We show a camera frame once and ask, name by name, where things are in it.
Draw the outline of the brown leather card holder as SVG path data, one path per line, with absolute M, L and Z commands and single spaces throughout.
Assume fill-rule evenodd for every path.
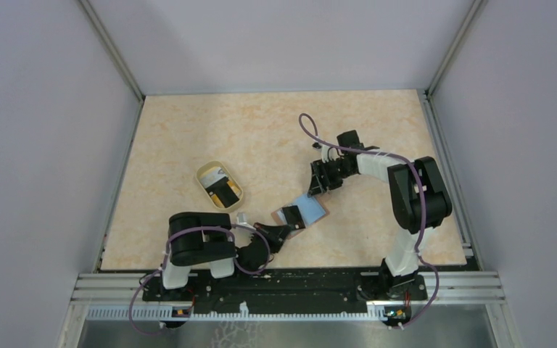
M 290 212 L 290 207 L 297 207 L 300 217 L 298 218 L 297 223 L 289 222 L 289 224 L 298 225 L 300 229 L 292 231 L 287 237 L 288 239 L 294 238 L 298 234 L 302 233 L 306 228 L 310 228 L 312 225 L 318 223 L 320 220 L 329 215 L 329 210 L 323 204 L 321 199 L 316 196 L 302 194 L 295 198 L 292 202 L 271 213 L 271 217 L 277 225 L 288 224 L 284 212 Z

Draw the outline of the black credit card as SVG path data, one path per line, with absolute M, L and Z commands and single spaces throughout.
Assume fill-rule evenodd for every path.
M 239 201 L 238 196 L 228 182 L 217 182 L 209 187 L 210 198 L 220 208 L 229 208 Z
M 305 222 L 302 218 L 300 209 L 296 205 L 282 207 L 281 213 L 284 218 L 284 222 L 293 231 L 301 230 L 305 228 Z

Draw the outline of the beige oval card tray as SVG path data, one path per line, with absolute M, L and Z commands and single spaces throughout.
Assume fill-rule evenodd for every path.
M 199 167 L 195 180 L 219 212 L 233 212 L 244 203 L 243 188 L 220 161 L 213 160 Z

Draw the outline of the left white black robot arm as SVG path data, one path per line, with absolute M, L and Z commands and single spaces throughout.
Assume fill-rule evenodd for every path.
M 160 291 L 169 299 L 183 298 L 189 289 L 189 273 L 195 265 L 210 266 L 215 279 L 236 270 L 261 274 L 285 241 L 305 228 L 297 207 L 285 207 L 278 225 L 249 224 L 243 212 L 231 221 L 227 213 L 182 212 L 168 223 L 168 241 L 161 266 Z

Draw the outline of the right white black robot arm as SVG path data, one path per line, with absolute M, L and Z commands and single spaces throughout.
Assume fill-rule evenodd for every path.
M 321 157 L 310 164 L 308 196 L 338 189 L 354 175 L 388 184 L 400 231 L 381 262 L 379 288 L 385 297 L 397 299 L 415 280 L 426 237 L 451 215 L 450 195 L 433 157 L 409 160 L 376 146 L 364 146 L 356 130 L 340 134 L 337 141 L 337 146 L 325 141 L 313 144 Z

